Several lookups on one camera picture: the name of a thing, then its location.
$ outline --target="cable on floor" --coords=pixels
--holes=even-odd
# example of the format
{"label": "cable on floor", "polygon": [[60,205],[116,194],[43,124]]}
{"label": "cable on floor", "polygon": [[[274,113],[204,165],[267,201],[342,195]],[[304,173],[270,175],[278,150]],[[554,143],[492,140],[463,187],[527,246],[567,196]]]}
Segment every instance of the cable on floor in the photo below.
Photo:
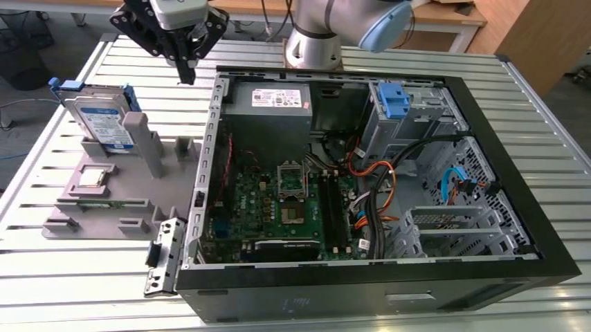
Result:
{"label": "cable on floor", "polygon": [[19,158],[19,157],[24,157],[27,155],[28,155],[28,152],[25,154],[16,154],[13,156],[0,156],[0,160],[15,159],[15,158]]}
{"label": "cable on floor", "polygon": [[16,101],[9,102],[9,103],[7,103],[4,105],[0,105],[0,129],[3,131],[9,131],[9,130],[12,130],[13,127],[12,126],[9,126],[9,127],[3,127],[1,126],[1,109],[8,107],[8,106],[12,106],[15,104],[19,104],[21,102],[52,102],[52,103],[60,105],[60,102],[57,100],[53,100],[53,99],[33,99],[33,98],[32,99],[16,100]]}

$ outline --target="sticker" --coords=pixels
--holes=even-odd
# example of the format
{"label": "sticker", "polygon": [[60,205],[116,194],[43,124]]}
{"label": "sticker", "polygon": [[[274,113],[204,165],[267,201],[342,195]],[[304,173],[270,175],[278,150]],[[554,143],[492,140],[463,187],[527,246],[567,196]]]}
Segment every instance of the sticker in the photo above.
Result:
{"label": "sticker", "polygon": [[370,250],[370,241],[366,239],[359,239],[359,249]]}
{"label": "sticker", "polygon": [[359,149],[358,147],[355,148],[355,153],[358,154],[359,158],[366,157],[366,151],[363,151],[363,150]]}
{"label": "sticker", "polygon": [[256,89],[252,91],[254,107],[302,107],[299,90]]}
{"label": "sticker", "polygon": [[121,124],[121,114],[116,109],[83,107],[84,122],[99,142],[111,149],[131,149],[133,141]]}

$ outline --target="wooden desk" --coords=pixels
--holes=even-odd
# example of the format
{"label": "wooden desk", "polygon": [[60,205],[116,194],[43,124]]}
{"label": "wooden desk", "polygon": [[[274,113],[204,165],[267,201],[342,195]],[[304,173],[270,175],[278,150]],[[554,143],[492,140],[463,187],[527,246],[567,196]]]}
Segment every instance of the wooden desk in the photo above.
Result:
{"label": "wooden desk", "polygon": [[[0,1],[0,8],[111,14],[120,4],[121,0],[4,0]],[[224,9],[235,20],[263,21],[260,0],[214,0],[211,5]],[[266,8],[270,21],[283,21],[286,1],[266,0]],[[415,35],[404,48],[464,52],[479,27],[486,23],[476,9],[470,16],[463,16],[454,11],[454,6],[428,3],[415,9]]]}

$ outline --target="metal slatted table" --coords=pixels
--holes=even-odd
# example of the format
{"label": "metal slatted table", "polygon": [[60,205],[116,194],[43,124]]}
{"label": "metal slatted table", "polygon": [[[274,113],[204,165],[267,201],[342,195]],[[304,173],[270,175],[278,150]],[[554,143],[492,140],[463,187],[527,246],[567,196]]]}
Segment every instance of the metal slatted table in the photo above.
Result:
{"label": "metal slatted table", "polygon": [[[510,63],[490,55],[343,49],[344,69],[460,76],[491,121],[583,275],[474,313],[236,325],[276,331],[588,331],[591,328],[591,163]],[[280,44],[222,41],[195,86],[127,38],[99,43],[77,77],[133,85],[163,139],[203,135],[216,65],[282,67]],[[180,297],[144,299],[147,241],[45,240],[40,227],[83,154],[83,133],[60,107],[0,200],[0,325],[117,331],[207,328]]]}

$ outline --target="red wire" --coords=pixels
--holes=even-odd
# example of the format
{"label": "red wire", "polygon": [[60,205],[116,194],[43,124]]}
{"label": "red wire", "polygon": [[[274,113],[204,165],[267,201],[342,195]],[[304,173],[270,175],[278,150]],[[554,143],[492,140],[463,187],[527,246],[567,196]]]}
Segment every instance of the red wire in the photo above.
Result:
{"label": "red wire", "polygon": [[232,142],[232,134],[230,134],[228,136],[228,159],[226,162],[226,168],[224,168],[224,176],[222,177],[222,186],[220,186],[220,191],[218,192],[218,197],[214,201],[214,205],[216,204],[216,202],[219,202],[220,198],[222,198],[222,193],[224,192],[224,188],[226,188],[226,179],[228,177],[228,173],[230,173],[230,162],[232,161],[232,149],[234,149],[234,142]]}

